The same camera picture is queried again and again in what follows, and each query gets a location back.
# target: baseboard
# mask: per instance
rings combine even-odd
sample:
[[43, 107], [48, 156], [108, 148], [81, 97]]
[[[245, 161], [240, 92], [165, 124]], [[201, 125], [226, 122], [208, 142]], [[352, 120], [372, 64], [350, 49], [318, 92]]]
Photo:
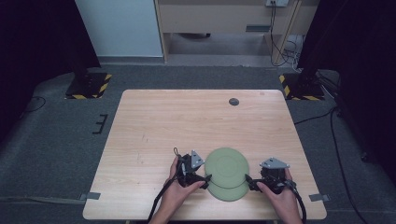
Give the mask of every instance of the baseboard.
[[100, 64], [164, 64], [163, 57], [98, 56]]

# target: black metal base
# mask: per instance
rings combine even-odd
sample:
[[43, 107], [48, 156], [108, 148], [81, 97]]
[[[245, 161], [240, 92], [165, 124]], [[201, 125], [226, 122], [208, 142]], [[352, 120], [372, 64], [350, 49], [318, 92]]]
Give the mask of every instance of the black metal base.
[[285, 89], [286, 99], [320, 100], [324, 97], [323, 90], [319, 83], [314, 80], [306, 82], [308, 84], [299, 83], [299, 77], [299, 73], [287, 73], [281, 76], [280, 79]]
[[108, 82], [108, 73], [89, 73], [89, 80], [75, 77], [66, 92], [66, 98], [99, 98]]

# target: green plate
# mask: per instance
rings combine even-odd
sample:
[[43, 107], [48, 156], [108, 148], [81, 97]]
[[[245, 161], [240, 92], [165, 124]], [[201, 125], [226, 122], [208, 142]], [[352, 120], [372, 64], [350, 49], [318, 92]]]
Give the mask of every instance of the green plate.
[[248, 161], [235, 149], [218, 148], [207, 156], [205, 173], [212, 175], [211, 185], [234, 189], [245, 182], [245, 175], [248, 175]]
[[234, 189], [224, 189], [213, 183], [209, 183], [207, 190], [213, 195], [213, 197], [221, 201], [234, 202], [241, 199], [248, 193], [248, 182], [245, 181], [245, 183]]

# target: white wall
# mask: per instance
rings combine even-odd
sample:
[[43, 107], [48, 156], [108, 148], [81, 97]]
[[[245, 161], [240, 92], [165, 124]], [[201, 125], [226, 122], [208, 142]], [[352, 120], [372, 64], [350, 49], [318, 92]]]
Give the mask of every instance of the white wall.
[[98, 56], [162, 57], [151, 0], [76, 0]]

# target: black fabric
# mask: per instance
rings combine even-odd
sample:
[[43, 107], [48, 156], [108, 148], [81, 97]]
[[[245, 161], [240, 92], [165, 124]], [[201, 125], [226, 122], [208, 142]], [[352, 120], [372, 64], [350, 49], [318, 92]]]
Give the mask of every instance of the black fabric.
[[[75, 50], [74, 57], [68, 50]], [[100, 66], [75, 1], [0, 2], [0, 141], [35, 86], [74, 72], [73, 60], [85, 68]]]
[[[304, 42], [299, 67], [332, 69], [341, 77], [340, 104], [358, 140], [396, 184], [396, 2], [321, 0]], [[319, 40], [316, 58], [308, 63]]]

